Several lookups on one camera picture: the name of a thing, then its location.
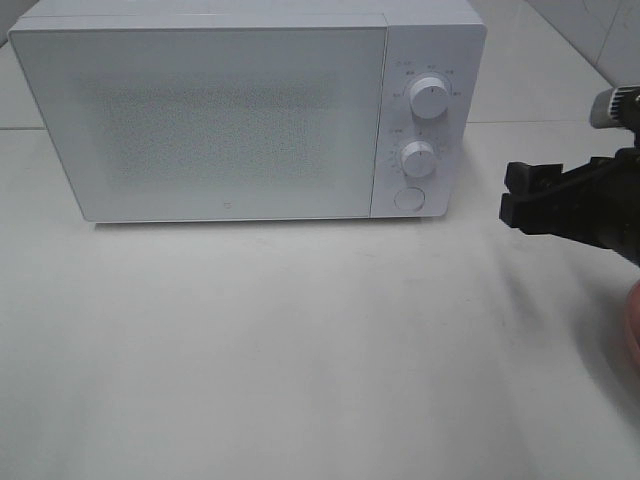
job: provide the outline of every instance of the microwave door window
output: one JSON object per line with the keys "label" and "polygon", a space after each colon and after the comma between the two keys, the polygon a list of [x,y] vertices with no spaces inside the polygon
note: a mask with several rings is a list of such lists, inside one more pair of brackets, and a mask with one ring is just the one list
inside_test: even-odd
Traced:
{"label": "microwave door window", "polygon": [[377,28],[15,39],[94,221],[368,216],[384,42]]}

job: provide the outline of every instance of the power level knob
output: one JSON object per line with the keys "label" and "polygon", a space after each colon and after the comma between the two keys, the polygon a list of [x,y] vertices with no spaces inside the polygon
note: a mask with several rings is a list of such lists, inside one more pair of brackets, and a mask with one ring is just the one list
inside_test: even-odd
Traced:
{"label": "power level knob", "polygon": [[411,142],[400,152],[402,170],[409,177],[426,177],[436,169],[437,157],[427,142]]}
{"label": "power level knob", "polygon": [[429,75],[417,80],[409,90],[411,110],[420,118],[442,115],[449,106],[449,86],[440,77]]}

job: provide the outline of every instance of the tile grout line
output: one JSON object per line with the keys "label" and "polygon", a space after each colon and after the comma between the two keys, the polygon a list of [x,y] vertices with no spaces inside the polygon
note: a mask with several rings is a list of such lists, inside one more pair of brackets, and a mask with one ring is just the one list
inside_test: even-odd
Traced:
{"label": "tile grout line", "polygon": [[607,40],[609,40],[609,34],[613,29],[613,24],[616,23],[616,19],[618,18],[618,13],[620,13],[621,8],[622,8],[622,0],[618,0],[618,6],[616,7],[616,11],[613,14],[613,18],[611,19],[611,25],[609,25],[609,28],[607,29],[607,33],[605,34],[604,40],[602,41],[602,46],[600,47],[600,51],[598,52],[598,56],[596,57],[596,61],[594,62],[595,63],[594,67],[596,67],[596,70],[598,67],[598,63],[600,62],[600,57],[602,56],[602,52],[604,52],[604,47],[607,44]]}
{"label": "tile grout line", "polygon": [[45,130],[44,127],[0,127],[0,132],[11,132],[11,131],[42,131]]}

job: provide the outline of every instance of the table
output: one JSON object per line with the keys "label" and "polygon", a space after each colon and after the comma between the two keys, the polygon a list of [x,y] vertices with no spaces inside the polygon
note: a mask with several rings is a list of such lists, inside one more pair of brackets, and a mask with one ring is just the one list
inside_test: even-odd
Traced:
{"label": "table", "polygon": [[637,267],[497,219],[509,161],[631,135],[526,3],[473,3],[441,219],[86,223],[0,49],[0,478],[638,478]]}

